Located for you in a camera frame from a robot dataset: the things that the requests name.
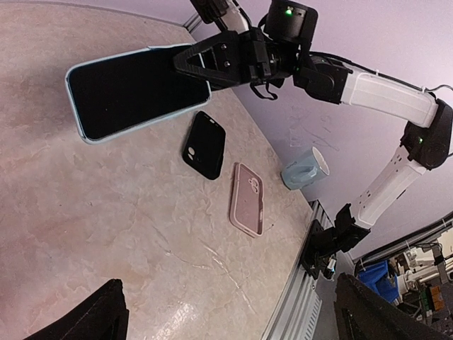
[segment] black mount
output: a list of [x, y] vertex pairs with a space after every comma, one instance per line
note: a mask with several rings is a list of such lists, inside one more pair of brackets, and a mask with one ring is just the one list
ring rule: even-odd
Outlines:
[[299, 262], [315, 279], [320, 271], [325, 270], [332, 255], [338, 251], [350, 251], [370, 233], [370, 230], [355, 225], [350, 206], [347, 204], [338, 212], [335, 227], [324, 230], [318, 220], [310, 224]]
[[428, 170], [433, 170], [447, 160], [452, 139], [453, 110], [444, 101], [436, 99], [439, 106], [430, 127], [407, 123], [401, 145], [409, 151], [409, 160], [415, 160]]

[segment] lavender wall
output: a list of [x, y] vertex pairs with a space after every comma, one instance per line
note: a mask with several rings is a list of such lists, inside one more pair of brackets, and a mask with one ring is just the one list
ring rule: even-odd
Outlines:
[[[0, 2], [17, 2], [0, 0]], [[20, 2], [52, 2], [99, 7], [148, 16], [183, 25], [195, 13], [189, 0], [25, 0]]]
[[[319, 13], [312, 50], [331, 52], [378, 68], [420, 86], [453, 84], [453, 3], [431, 1], [305, 0]], [[256, 24], [270, 0], [242, 0]], [[201, 39], [216, 32], [201, 26]], [[316, 145], [331, 177], [305, 190], [319, 198], [333, 217], [361, 194], [393, 155], [405, 122], [378, 112], [335, 106], [309, 98], [287, 81], [276, 102], [256, 98], [246, 86], [236, 94], [270, 140], [283, 162]], [[453, 105], [453, 93], [437, 95]], [[357, 258], [449, 213], [453, 209], [453, 158], [414, 183], [351, 251]]]

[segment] light blue cup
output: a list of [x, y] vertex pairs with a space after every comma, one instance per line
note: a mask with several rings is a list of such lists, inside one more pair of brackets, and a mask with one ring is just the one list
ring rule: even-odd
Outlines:
[[330, 174], [320, 151], [312, 147], [282, 171], [283, 183], [291, 190], [302, 189]]

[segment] zip tie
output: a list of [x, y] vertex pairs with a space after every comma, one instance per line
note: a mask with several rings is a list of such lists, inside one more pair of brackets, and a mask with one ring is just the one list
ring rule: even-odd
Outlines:
[[365, 266], [363, 265], [363, 260], [362, 260], [362, 258], [360, 258], [360, 264], [362, 265], [363, 271], [367, 271], [367, 269], [366, 269]]

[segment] marble table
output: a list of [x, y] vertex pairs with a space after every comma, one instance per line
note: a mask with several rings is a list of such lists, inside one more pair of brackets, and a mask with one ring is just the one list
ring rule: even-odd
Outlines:
[[[222, 175], [180, 156], [194, 113], [106, 144], [77, 135], [70, 66], [191, 42], [148, 18], [55, 4], [0, 4], [0, 339], [19, 340], [110, 278], [124, 284], [129, 339], [260, 339], [311, 209], [231, 90], [205, 110], [226, 130]], [[265, 186], [264, 235], [228, 220], [234, 162]]]

